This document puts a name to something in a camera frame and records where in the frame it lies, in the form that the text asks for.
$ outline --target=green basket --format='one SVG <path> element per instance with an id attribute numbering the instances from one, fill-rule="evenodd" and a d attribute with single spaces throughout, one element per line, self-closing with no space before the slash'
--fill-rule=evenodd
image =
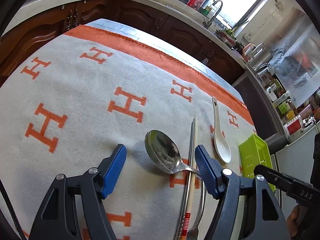
<path id="1" fill-rule="evenodd" d="M 244 143 L 239 145 L 242 175 L 247 178 L 254 178 L 254 168 L 262 164 L 272 169 L 272 163 L 267 143 L 258 135 L 253 133 Z M 274 192 L 276 187 L 269 184 Z"/>

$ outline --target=blue gripper pad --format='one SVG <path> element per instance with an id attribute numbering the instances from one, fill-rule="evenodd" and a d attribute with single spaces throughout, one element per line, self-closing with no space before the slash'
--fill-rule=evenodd
<path id="1" fill-rule="evenodd" d="M 127 150 L 125 146 L 118 144 L 112 155 L 103 159 L 100 163 L 99 168 L 100 166 L 102 168 L 100 175 L 103 176 L 103 187 L 101 190 L 103 199 L 113 192 L 126 158 Z"/>
<path id="2" fill-rule="evenodd" d="M 219 161 L 211 158 L 203 145 L 196 147 L 195 158 L 208 193 L 213 198 L 220 199 L 225 187 L 222 182 L 222 166 Z"/>

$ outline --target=white kitchen counter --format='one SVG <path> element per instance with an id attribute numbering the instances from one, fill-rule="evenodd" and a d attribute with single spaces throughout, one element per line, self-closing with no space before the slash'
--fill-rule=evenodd
<path id="1" fill-rule="evenodd" d="M 9 30 L 20 24 L 21 22 L 27 20 L 28 18 L 41 13 L 45 10 L 48 10 L 50 8 L 56 7 L 56 6 L 62 6 L 67 3 L 75 2 L 75 1 L 81 1 L 81 0 L 35 0 L 33 2 L 30 2 L 28 4 L 23 5 L 18 12 L 15 14 L 15 16 L 10 21 L 9 25 L 7 26 L 6 30 L 4 31 L 4 34 L 7 33 Z M 152 8 L 158 9 L 166 14 L 169 14 L 172 17 L 175 17 L 182 22 L 188 24 L 192 28 L 196 29 L 197 31 L 201 32 L 203 35 L 208 37 L 210 40 L 212 40 L 214 43 L 216 43 L 218 46 L 220 46 L 225 52 L 227 52 L 236 62 L 241 65 L 245 70 L 248 69 L 247 65 L 220 39 L 218 39 L 213 33 L 204 27 L 202 27 L 199 23 L 192 20 L 191 18 L 187 17 L 183 13 L 169 8 L 166 5 L 154 1 L 154 0 L 132 0 L 147 6 L 150 6 Z"/>

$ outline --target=tablecloth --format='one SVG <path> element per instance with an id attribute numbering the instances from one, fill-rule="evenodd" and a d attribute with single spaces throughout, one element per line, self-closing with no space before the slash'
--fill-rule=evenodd
<path id="1" fill-rule="evenodd" d="M 127 160 L 103 201 L 117 238 L 173 239 L 186 176 L 159 171 L 144 137 L 161 130 L 188 159 L 197 116 L 198 143 L 213 156 L 212 96 L 232 151 L 231 162 L 221 164 L 240 175 L 238 145 L 254 132 L 253 122 L 245 105 L 209 78 L 146 44 L 92 26 L 78 26 L 41 47 L 0 89 L 0 178 L 26 235 L 58 173 L 81 175 L 122 143 Z M 191 225 L 199 197 L 196 180 Z M 77 203 L 88 240 L 80 198 Z M 199 240 L 216 206 L 208 195 Z M 3 199 L 0 208 L 13 226 Z M 234 239 L 242 209 L 240 199 Z"/>

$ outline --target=dark cabinet door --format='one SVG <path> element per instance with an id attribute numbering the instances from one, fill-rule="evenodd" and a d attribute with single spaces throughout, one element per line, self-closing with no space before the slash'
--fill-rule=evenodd
<path id="1" fill-rule="evenodd" d="M 159 32 L 159 38 L 181 49 L 197 60 L 206 56 L 209 38 L 184 22 L 169 16 Z"/>
<path id="2" fill-rule="evenodd" d="M 233 84 L 244 73 L 244 69 L 227 52 L 211 41 L 208 45 L 207 67 Z"/>
<path id="3" fill-rule="evenodd" d="M 37 14 L 0 39 L 0 76 L 8 77 L 32 53 L 72 26 L 75 3 Z"/>
<path id="4" fill-rule="evenodd" d="M 131 26 L 154 36 L 168 15 L 162 11 L 130 0 L 114 0 L 110 20 Z"/>
<path id="5" fill-rule="evenodd" d="M 110 0 L 82 0 L 76 3 L 72 27 L 87 24 L 98 19 L 108 19 Z"/>

